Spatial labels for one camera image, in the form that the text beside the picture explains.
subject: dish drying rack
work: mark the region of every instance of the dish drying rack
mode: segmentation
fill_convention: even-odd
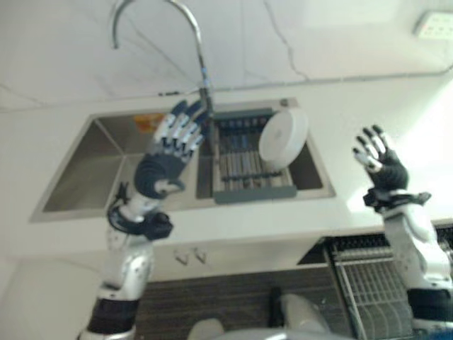
[[[212,167],[216,203],[239,203],[297,195],[289,168],[273,171],[260,158],[261,133],[273,112],[219,119],[214,126]]]
[[[453,227],[437,233],[441,248],[452,259]],[[357,338],[412,339],[406,289],[384,235],[337,237],[330,252]]]

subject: white plate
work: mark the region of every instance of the white plate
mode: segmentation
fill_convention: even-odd
[[[301,152],[308,132],[308,117],[299,108],[274,114],[260,136],[261,159],[272,170],[286,168]]]

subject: robotic hand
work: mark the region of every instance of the robotic hand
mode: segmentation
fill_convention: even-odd
[[[363,129],[353,148],[374,188],[365,205],[384,218],[385,235],[396,269],[406,287],[413,328],[424,332],[453,329],[453,283],[450,259],[437,243],[437,234],[423,204],[429,193],[410,194],[407,169],[395,153],[391,138],[379,127]]]
[[[154,133],[134,175],[136,193],[107,212],[108,259],[90,322],[79,340],[133,340],[139,300],[153,269],[152,241],[169,236],[173,225],[159,211],[168,195],[183,191],[179,179],[207,134],[208,112],[200,101],[177,104]]]

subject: marble wall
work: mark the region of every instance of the marble wall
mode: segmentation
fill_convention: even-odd
[[[183,0],[202,29],[216,89],[308,79],[438,72],[453,42],[419,40],[415,23],[449,0]],[[162,0],[137,0],[108,44],[113,0],[3,0],[0,112],[191,91],[193,34]]]

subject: power outlet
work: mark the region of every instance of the power outlet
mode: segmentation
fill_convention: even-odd
[[[420,39],[453,40],[453,12],[427,12],[414,34]]]

